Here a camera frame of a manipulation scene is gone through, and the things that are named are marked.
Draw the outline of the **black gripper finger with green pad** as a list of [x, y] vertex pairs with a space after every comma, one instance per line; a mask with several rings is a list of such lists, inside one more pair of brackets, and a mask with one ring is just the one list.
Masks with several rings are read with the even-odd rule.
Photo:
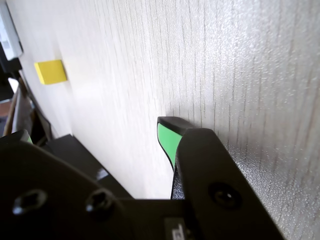
[[157, 119], [158, 142], [179, 177], [203, 240], [281, 240], [260, 199], [212, 129], [175, 116]]
[[3, 240], [132, 240], [119, 201], [76, 168], [28, 141], [0, 139]]

